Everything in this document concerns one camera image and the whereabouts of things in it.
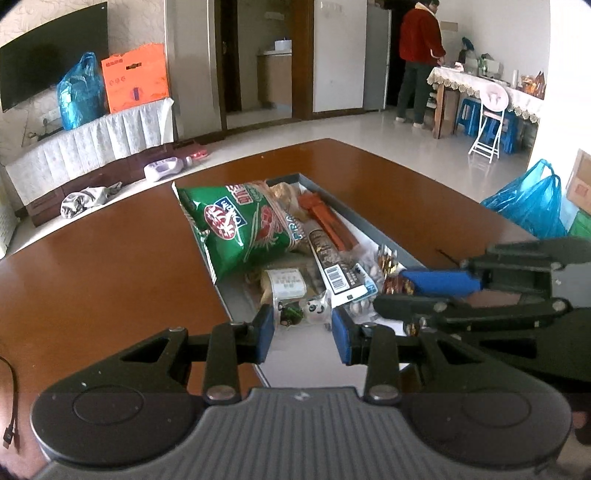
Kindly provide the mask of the panda candy packet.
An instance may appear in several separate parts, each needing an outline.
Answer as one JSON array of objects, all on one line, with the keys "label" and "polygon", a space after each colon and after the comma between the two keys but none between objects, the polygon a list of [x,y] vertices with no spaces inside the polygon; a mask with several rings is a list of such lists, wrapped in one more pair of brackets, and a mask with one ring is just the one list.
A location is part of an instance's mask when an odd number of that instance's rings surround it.
[{"label": "panda candy packet", "polygon": [[332,307],[327,296],[318,295],[297,300],[280,300],[277,303],[277,313],[279,314],[277,322],[286,328],[319,325],[329,321]]}]

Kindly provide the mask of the long dark snack bar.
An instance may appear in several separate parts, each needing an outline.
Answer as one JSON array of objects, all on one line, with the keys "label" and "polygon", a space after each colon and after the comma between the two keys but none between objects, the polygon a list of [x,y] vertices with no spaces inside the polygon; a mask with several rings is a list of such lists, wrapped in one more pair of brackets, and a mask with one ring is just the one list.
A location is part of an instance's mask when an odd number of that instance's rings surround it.
[{"label": "long dark snack bar", "polygon": [[304,224],[312,255],[329,292],[332,308],[367,300],[378,293],[377,285],[359,262],[346,260],[315,220]]}]

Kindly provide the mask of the brown kraft snack pouch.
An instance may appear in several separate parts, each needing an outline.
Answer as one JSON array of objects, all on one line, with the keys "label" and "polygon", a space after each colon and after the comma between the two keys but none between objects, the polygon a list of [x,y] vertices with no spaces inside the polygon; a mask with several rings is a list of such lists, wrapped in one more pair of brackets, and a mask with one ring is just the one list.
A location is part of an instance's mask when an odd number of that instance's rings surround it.
[{"label": "brown kraft snack pouch", "polygon": [[245,282],[259,297],[259,305],[273,305],[280,300],[311,298],[325,293],[318,276],[304,267],[280,267],[252,270]]}]

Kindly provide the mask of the orange snack packet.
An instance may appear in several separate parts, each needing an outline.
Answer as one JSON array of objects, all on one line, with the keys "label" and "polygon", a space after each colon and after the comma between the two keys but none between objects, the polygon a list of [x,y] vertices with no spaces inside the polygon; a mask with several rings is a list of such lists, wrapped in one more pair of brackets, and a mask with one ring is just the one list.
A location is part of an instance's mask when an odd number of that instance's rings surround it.
[{"label": "orange snack packet", "polygon": [[298,205],[322,227],[340,252],[352,251],[359,244],[356,237],[349,232],[342,220],[335,216],[334,211],[318,193],[304,192],[297,201]]}]

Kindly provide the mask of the green pea snack bag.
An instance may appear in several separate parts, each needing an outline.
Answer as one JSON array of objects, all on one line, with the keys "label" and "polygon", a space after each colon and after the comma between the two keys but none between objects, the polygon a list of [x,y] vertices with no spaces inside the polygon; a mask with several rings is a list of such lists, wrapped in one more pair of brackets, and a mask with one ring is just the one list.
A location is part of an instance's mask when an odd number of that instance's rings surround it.
[{"label": "green pea snack bag", "polygon": [[301,221],[283,208],[263,182],[173,185],[172,191],[214,283],[304,245]]}]

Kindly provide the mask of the tan pastry packet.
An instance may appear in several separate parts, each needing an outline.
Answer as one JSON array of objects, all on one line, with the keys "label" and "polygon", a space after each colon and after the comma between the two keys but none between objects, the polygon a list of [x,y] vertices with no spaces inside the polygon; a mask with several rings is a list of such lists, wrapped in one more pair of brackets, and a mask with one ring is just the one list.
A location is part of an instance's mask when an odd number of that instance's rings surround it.
[{"label": "tan pastry packet", "polygon": [[307,211],[301,208],[300,203],[298,203],[301,193],[294,185],[287,184],[287,182],[280,182],[279,184],[270,186],[270,192],[291,217],[296,218],[301,223],[308,221]]}]

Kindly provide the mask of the clear bag dark snacks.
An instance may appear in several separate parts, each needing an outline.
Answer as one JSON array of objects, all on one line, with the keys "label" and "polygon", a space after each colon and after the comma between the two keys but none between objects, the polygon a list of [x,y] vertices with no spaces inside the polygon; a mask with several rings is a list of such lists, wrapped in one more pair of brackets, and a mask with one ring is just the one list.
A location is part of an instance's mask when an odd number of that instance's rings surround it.
[{"label": "clear bag dark snacks", "polygon": [[382,294],[383,288],[383,278],[377,262],[377,252],[381,245],[386,244],[376,244],[369,241],[359,244],[349,252],[348,259],[352,261],[353,272],[363,281],[363,285],[368,290],[360,299],[346,304],[346,311],[355,321],[370,321],[378,317],[373,307],[373,301],[379,294]]}]

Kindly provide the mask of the grey shallow cardboard box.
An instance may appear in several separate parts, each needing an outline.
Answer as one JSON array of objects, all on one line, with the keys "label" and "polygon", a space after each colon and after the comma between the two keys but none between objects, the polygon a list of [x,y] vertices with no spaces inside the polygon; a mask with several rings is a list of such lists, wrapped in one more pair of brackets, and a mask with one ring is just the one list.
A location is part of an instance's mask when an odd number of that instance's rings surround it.
[{"label": "grey shallow cardboard box", "polygon": [[362,388],[367,369],[342,365],[332,314],[368,329],[384,321],[379,294],[415,292],[393,244],[300,182],[172,192],[230,319],[270,313],[273,337],[256,366],[263,384]]}]

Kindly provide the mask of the blue floor plastic bag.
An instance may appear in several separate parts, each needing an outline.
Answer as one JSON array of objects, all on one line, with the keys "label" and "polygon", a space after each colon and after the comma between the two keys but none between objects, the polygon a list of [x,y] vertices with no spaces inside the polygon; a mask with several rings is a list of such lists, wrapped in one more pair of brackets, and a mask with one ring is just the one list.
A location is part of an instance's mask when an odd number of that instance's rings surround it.
[{"label": "blue floor plastic bag", "polygon": [[481,205],[545,240],[567,235],[560,218],[562,198],[560,177],[541,159]]}]

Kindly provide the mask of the purple white detergent bottle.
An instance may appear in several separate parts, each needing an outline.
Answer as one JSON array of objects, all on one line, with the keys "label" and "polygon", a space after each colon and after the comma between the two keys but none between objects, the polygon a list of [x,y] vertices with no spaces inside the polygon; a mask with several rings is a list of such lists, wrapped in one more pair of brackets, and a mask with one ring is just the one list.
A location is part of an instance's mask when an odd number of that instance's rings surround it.
[{"label": "purple white detergent bottle", "polygon": [[158,182],[181,173],[192,165],[193,159],[190,156],[168,157],[145,165],[143,168],[144,178],[149,182]]}]

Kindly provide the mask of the white folding chair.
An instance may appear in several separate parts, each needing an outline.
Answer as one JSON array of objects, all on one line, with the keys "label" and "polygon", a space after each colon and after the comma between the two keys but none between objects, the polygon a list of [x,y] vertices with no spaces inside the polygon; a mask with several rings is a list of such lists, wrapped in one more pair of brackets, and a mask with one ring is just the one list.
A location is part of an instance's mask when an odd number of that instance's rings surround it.
[{"label": "white folding chair", "polygon": [[[510,97],[504,86],[491,83],[480,91],[481,113],[477,137],[469,154],[486,158],[490,164],[500,158],[500,141]],[[495,127],[492,141],[485,139],[485,130]]]}]

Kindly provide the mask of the grey crumpled cloth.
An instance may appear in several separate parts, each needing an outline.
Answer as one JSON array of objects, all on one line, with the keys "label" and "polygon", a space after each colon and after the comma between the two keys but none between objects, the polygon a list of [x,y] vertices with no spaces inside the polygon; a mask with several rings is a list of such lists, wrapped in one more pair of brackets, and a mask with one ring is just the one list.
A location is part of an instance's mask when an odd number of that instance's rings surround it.
[{"label": "grey crumpled cloth", "polygon": [[122,188],[117,182],[108,187],[86,187],[81,191],[72,192],[65,196],[60,205],[60,216],[72,219],[79,214],[108,203]]}]

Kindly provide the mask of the white cloth covered cabinet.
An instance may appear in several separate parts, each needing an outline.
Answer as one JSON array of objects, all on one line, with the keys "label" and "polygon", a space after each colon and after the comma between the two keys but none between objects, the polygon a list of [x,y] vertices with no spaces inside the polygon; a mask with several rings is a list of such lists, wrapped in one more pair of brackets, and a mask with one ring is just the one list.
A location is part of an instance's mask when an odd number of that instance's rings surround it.
[{"label": "white cloth covered cabinet", "polygon": [[26,148],[6,171],[34,225],[59,215],[62,200],[86,186],[132,183],[143,166],[172,152],[174,101],[105,115]]}]

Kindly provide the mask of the wooden kitchen cabinet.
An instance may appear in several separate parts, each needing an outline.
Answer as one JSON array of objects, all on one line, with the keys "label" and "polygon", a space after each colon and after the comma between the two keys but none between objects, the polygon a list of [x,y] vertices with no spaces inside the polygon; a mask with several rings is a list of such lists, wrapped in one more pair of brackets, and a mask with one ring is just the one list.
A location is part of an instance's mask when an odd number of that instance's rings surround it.
[{"label": "wooden kitchen cabinet", "polygon": [[291,107],[290,53],[266,52],[257,57],[257,94],[259,102],[266,106]]}]

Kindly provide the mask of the orange cardboard box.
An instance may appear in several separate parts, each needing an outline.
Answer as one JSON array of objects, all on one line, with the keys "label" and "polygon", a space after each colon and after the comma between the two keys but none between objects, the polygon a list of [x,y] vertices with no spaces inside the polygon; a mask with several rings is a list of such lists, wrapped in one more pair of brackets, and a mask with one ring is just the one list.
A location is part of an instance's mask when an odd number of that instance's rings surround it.
[{"label": "orange cardboard box", "polygon": [[164,45],[149,43],[101,61],[111,114],[169,97]]}]

